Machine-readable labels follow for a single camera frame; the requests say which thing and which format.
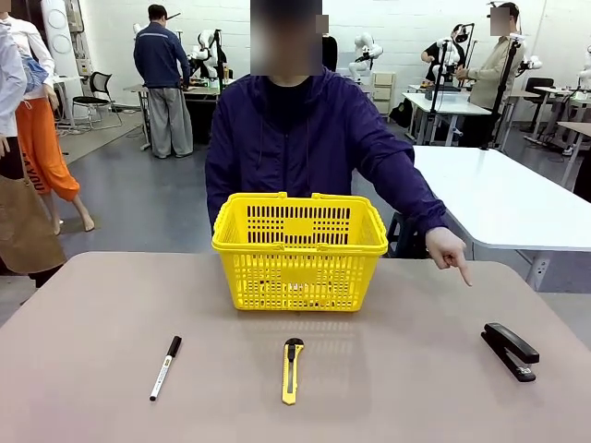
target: purple hoodie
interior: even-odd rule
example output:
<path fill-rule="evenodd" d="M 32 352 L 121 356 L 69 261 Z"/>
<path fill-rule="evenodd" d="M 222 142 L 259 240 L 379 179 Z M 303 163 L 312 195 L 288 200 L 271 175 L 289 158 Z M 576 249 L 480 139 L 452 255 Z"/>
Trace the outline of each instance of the purple hoodie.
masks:
<path fill-rule="evenodd" d="M 236 192 L 351 195 L 355 168 L 421 234 L 445 226 L 445 206 L 415 169 L 413 147 L 394 137 L 353 81 L 325 69 L 303 106 L 303 118 L 284 134 L 269 112 L 264 78 L 240 78 L 223 92 L 205 164 L 211 226 Z"/>

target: pen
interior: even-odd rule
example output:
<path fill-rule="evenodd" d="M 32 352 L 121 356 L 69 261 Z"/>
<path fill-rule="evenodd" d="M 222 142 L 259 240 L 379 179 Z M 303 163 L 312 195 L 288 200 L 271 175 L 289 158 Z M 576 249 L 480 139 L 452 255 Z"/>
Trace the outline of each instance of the pen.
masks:
<path fill-rule="evenodd" d="M 170 367 L 170 364 L 173 362 L 173 358 L 176 357 L 178 347 L 181 345 L 182 340 L 183 339 L 177 336 L 173 338 L 173 342 L 170 344 L 168 353 L 166 353 L 166 358 L 164 358 L 163 368 L 160 370 L 160 374 L 158 374 L 158 378 L 156 379 L 154 389 L 151 390 L 150 401 L 156 401 L 156 399 L 158 398 L 158 392 L 160 392 L 160 388 L 162 387 L 164 379 L 166 378 L 168 368 Z"/>

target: plastic shopping basket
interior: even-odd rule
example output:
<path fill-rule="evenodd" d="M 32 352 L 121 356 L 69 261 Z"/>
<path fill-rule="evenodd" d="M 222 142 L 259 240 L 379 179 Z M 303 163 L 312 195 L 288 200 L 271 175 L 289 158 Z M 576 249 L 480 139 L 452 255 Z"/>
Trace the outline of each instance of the plastic shopping basket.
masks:
<path fill-rule="evenodd" d="M 214 231 L 234 305 L 245 310 L 358 311 L 388 249 L 362 197 L 234 194 Z"/>

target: black marker cap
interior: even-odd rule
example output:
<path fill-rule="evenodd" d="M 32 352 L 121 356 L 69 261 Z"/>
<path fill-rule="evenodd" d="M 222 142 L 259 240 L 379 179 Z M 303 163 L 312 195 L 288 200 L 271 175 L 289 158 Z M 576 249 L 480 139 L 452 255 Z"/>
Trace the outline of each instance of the black marker cap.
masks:
<path fill-rule="evenodd" d="M 182 340 L 183 339 L 181 339 L 180 337 L 175 336 L 173 338 L 173 342 L 170 345 L 170 349 L 168 350 L 168 354 L 167 355 L 170 355 L 171 357 L 175 358 L 176 357 L 176 353 L 178 352 L 178 348 L 181 345 L 181 341 Z"/>

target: brown apron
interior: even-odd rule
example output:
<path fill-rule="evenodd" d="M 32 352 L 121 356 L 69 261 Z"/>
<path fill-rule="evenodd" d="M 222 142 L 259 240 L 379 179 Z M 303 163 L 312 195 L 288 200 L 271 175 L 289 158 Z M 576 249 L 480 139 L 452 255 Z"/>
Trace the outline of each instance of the brown apron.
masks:
<path fill-rule="evenodd" d="M 18 274 L 53 269 L 66 256 L 29 178 L 0 175 L 0 258 Z"/>

